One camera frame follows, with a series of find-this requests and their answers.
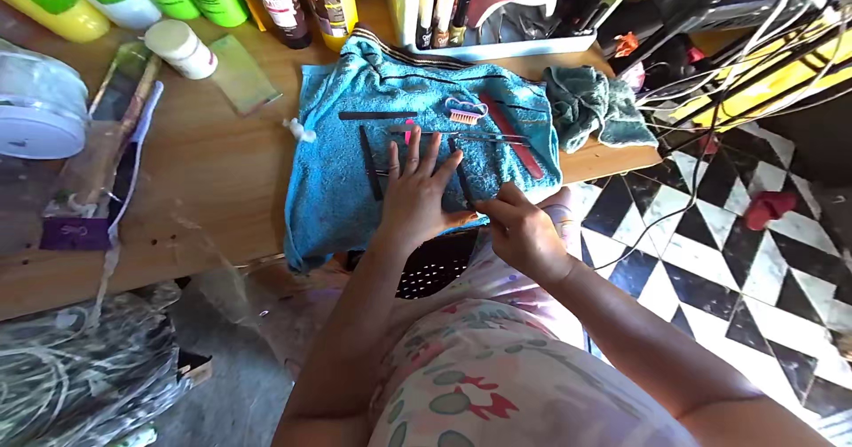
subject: teal towel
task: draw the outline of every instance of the teal towel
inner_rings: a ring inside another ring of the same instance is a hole
[[[548,67],[544,81],[563,151],[580,149],[593,131],[609,147],[659,145],[636,109],[633,90],[621,79],[583,66]]]
[[[417,113],[413,120],[425,131],[499,133],[491,117],[480,119],[476,126],[448,118],[447,97],[478,103],[479,93],[494,98],[518,133],[530,137],[530,149],[544,177],[532,179],[507,144],[458,140],[474,200],[493,198],[507,181],[514,181],[532,199],[555,192],[562,175],[544,83],[491,64],[412,55],[389,47],[363,28],[354,29],[334,65],[304,66],[299,122],[316,133],[316,140],[299,142],[293,158],[284,207],[284,253],[290,266],[306,271],[322,265],[333,253],[363,248],[378,227],[382,203],[374,200],[370,189],[359,126],[366,128],[377,169],[387,169],[392,139],[399,144],[400,161],[406,157],[403,136],[388,132],[404,119],[340,120],[341,111],[412,111]],[[439,162],[448,155],[445,137]],[[447,186],[442,205],[447,212],[464,209],[458,177],[453,176]]]

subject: black and white tiled floor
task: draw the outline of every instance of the black and white tiled floor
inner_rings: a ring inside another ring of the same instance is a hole
[[[753,123],[720,140],[700,161],[694,144],[663,164],[581,184],[583,261],[611,263],[646,226],[683,208],[699,162],[696,205],[598,272],[836,445],[852,445],[852,367],[836,347],[852,332],[852,257],[821,215],[791,141]],[[764,190],[795,193],[797,207],[753,231],[741,215]]]

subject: white jar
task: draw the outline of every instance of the white jar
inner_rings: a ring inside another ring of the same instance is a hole
[[[145,46],[187,79],[204,79],[219,65],[216,55],[183,21],[161,20],[151,26],[145,32]]]
[[[0,39],[0,154],[47,159],[80,152],[88,93],[67,64]]]

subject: black nail file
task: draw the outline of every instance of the black nail file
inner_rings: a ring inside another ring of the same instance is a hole
[[[446,142],[450,146],[450,154],[456,152],[456,140],[453,137],[450,137],[446,140]],[[464,167],[461,162],[458,163],[456,174],[458,174],[458,185],[462,187],[462,194],[464,195],[464,201],[467,203],[466,207],[468,211],[476,212],[476,209],[474,208],[474,194],[470,191],[468,177],[464,174]]]
[[[358,126],[358,134],[361,138],[361,151],[364,153],[364,168],[367,169],[367,178],[370,180],[370,189],[373,191],[373,197],[376,201],[381,201],[384,199],[384,195],[382,195],[382,185],[378,183],[376,163],[373,162],[370,140],[367,139],[367,130],[364,129],[364,126]]]

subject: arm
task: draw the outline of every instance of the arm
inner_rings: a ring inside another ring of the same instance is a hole
[[[405,172],[398,148],[389,147],[389,184],[382,223],[320,331],[293,387],[272,445],[359,446],[370,438],[367,410],[378,382],[383,339],[399,276],[411,252],[474,213],[443,213],[441,197],[461,151],[432,174],[441,135],[422,161],[420,128],[411,131]]]
[[[827,445],[735,368],[570,256],[515,184],[476,207],[491,217],[494,252],[577,316],[612,365],[703,445]]]

